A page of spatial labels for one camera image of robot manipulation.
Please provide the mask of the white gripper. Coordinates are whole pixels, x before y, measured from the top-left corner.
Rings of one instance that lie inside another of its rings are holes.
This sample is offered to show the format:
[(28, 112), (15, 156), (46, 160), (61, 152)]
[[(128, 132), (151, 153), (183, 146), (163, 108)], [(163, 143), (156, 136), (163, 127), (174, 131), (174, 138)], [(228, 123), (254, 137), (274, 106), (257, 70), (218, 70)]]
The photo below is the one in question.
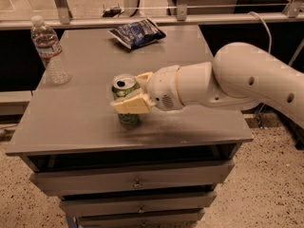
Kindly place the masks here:
[(125, 97), (114, 100), (110, 105), (119, 114), (145, 114), (153, 106), (162, 111), (183, 109), (177, 90), (179, 66), (168, 66), (158, 71), (145, 72), (136, 76), (139, 82), (147, 83), (145, 93), (136, 89)]

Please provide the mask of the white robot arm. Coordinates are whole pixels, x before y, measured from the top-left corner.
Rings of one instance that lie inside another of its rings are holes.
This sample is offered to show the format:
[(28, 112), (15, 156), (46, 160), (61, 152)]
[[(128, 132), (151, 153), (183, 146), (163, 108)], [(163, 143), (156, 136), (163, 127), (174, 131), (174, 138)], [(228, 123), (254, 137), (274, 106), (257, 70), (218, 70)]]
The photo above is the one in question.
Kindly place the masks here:
[(123, 92), (111, 103), (121, 114), (145, 114), (154, 107), (246, 110), (266, 104), (304, 127), (304, 73), (246, 43), (225, 45), (210, 62), (121, 74), (113, 87)]

